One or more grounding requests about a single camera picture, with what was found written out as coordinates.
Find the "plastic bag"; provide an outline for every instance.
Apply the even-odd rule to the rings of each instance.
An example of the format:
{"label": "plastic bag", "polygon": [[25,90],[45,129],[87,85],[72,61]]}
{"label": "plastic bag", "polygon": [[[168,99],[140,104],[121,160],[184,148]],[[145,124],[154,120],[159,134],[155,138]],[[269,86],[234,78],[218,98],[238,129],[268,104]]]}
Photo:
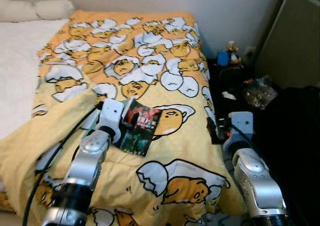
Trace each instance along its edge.
{"label": "plastic bag", "polygon": [[255,79],[249,82],[243,90],[244,98],[249,105],[260,110],[278,95],[277,91],[271,87],[272,83],[269,76]]}

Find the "cartoon egg yolk character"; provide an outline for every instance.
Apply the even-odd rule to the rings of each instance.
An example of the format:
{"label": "cartoon egg yolk character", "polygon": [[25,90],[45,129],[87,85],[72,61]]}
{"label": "cartoon egg yolk character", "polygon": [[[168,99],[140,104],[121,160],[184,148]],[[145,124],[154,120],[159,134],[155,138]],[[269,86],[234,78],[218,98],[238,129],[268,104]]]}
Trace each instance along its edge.
{"label": "cartoon egg yolk character", "polygon": [[147,32],[150,33],[153,30],[156,30],[158,25],[156,23],[145,23],[142,25],[142,28]]}
{"label": "cartoon egg yolk character", "polygon": [[108,39],[111,35],[114,35],[115,32],[113,31],[103,31],[103,32],[96,32],[92,36],[95,38],[102,38],[102,39]]}
{"label": "cartoon egg yolk character", "polygon": [[118,60],[114,65],[114,72],[118,75],[129,73],[134,68],[134,63],[128,59]]}
{"label": "cartoon egg yolk character", "polygon": [[173,18],[168,18],[167,20],[169,21],[169,23],[173,23],[175,21]]}
{"label": "cartoon egg yolk character", "polygon": [[142,63],[142,65],[160,65],[156,60],[149,60],[148,62]]}
{"label": "cartoon egg yolk character", "polygon": [[161,117],[158,125],[155,129],[154,135],[168,135],[177,131],[183,123],[183,117],[187,113],[181,113],[179,110],[174,108],[162,110]]}
{"label": "cartoon egg yolk character", "polygon": [[125,212],[114,210],[119,226],[139,226],[132,216]]}
{"label": "cartoon egg yolk character", "polygon": [[147,84],[144,81],[138,81],[138,82],[129,82],[126,85],[122,86],[122,94],[127,99],[134,96],[136,99],[139,99],[149,88],[149,84]]}
{"label": "cartoon egg yolk character", "polygon": [[43,203],[46,207],[48,207],[52,203],[52,195],[54,191],[50,187],[50,184],[42,181],[35,192],[35,198],[40,203]]}
{"label": "cartoon egg yolk character", "polygon": [[169,181],[161,204],[200,204],[208,194],[210,190],[203,178],[175,177]]}
{"label": "cartoon egg yolk character", "polygon": [[199,70],[199,66],[196,64],[194,59],[191,60],[182,60],[178,63],[178,68],[180,71],[197,71]]}
{"label": "cartoon egg yolk character", "polygon": [[207,61],[205,55],[200,51],[200,49],[198,50],[199,52],[199,57],[203,60],[203,61]]}
{"label": "cartoon egg yolk character", "polygon": [[190,31],[190,34],[193,36],[193,37],[197,37],[197,38],[199,38],[199,35],[196,33],[196,31],[194,31],[194,30],[191,30]]}
{"label": "cartoon egg yolk character", "polygon": [[183,33],[184,33],[184,30],[179,28],[174,28],[170,31],[170,34],[174,34],[174,35],[183,34]]}
{"label": "cartoon egg yolk character", "polygon": [[185,57],[190,53],[190,50],[188,41],[182,41],[181,43],[174,44],[170,52],[176,57]]}
{"label": "cartoon egg yolk character", "polygon": [[134,31],[133,28],[127,28],[127,27],[123,27],[120,28],[119,31],[116,33],[118,36],[122,36],[122,35],[128,35],[131,34]]}
{"label": "cartoon egg yolk character", "polygon": [[74,59],[81,59],[81,58],[85,58],[87,57],[89,51],[83,51],[83,50],[80,50],[80,51],[76,51],[76,52],[73,52],[72,50],[68,50],[67,52],[65,52],[67,55],[70,55],[72,58]]}
{"label": "cartoon egg yolk character", "polygon": [[124,55],[133,48],[134,48],[134,41],[132,39],[128,39],[127,41],[123,42],[118,46],[117,52],[121,55]]}
{"label": "cartoon egg yolk character", "polygon": [[169,51],[169,49],[166,48],[166,46],[165,46],[164,44],[159,44],[159,45],[155,45],[155,46],[150,46],[150,47],[148,47],[148,48],[154,49],[154,51],[155,51],[156,54],[160,54],[160,53]]}
{"label": "cartoon egg yolk character", "polygon": [[69,34],[73,36],[75,40],[84,40],[86,38],[86,36],[84,36],[86,30],[87,28],[84,27],[71,27],[69,28]]}
{"label": "cartoon egg yolk character", "polygon": [[62,62],[62,58],[54,57],[53,55],[47,55],[44,57],[42,60],[43,63],[48,63],[48,62]]}
{"label": "cartoon egg yolk character", "polygon": [[142,25],[142,28],[147,32],[147,33],[154,33],[155,35],[159,35],[164,31],[164,25],[163,24],[158,24],[158,23],[145,23]]}
{"label": "cartoon egg yolk character", "polygon": [[105,55],[105,53],[110,50],[111,50],[111,48],[109,45],[106,45],[104,47],[93,46],[90,50],[90,53],[87,55],[87,59],[89,62],[99,61],[101,59],[101,57],[103,57]]}
{"label": "cartoon egg yolk character", "polygon": [[100,69],[102,69],[104,67],[104,65],[97,60],[93,60],[93,61],[89,61],[88,63],[86,63],[83,68],[82,71],[85,74],[92,74],[94,72],[98,72]]}
{"label": "cartoon egg yolk character", "polygon": [[71,88],[75,85],[81,85],[82,83],[79,80],[74,80],[73,78],[68,78],[64,80],[57,81],[55,83],[55,91],[61,93],[67,88]]}

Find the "small figurine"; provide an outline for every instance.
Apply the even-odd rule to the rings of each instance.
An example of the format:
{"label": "small figurine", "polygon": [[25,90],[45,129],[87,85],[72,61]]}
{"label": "small figurine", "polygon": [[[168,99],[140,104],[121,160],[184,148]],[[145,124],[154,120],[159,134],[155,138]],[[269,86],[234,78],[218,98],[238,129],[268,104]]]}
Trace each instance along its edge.
{"label": "small figurine", "polygon": [[229,44],[226,47],[226,50],[229,52],[229,55],[230,55],[230,64],[240,65],[241,58],[238,55],[236,55],[236,53],[238,53],[239,51],[239,48],[236,46],[234,41],[229,41]]}

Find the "blue object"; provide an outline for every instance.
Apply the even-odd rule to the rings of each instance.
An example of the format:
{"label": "blue object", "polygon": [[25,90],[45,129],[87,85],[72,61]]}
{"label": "blue object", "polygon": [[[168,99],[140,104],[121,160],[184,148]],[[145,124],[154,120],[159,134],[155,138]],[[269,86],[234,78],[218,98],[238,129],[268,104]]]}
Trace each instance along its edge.
{"label": "blue object", "polygon": [[219,66],[227,66],[230,61],[228,51],[218,52],[217,63]]}

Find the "bed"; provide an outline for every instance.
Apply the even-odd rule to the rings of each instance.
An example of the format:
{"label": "bed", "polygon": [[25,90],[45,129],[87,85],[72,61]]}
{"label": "bed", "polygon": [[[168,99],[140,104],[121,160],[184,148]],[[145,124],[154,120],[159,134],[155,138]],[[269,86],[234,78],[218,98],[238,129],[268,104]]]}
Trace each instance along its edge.
{"label": "bed", "polygon": [[[109,149],[88,224],[204,225],[217,206],[231,215],[245,211],[220,146],[211,144],[210,75],[191,14],[78,10],[69,20],[0,27],[1,195],[19,216],[52,147],[97,102],[131,96],[161,109],[162,121],[145,157]],[[45,175],[31,207],[34,224],[87,130],[75,132]]]}

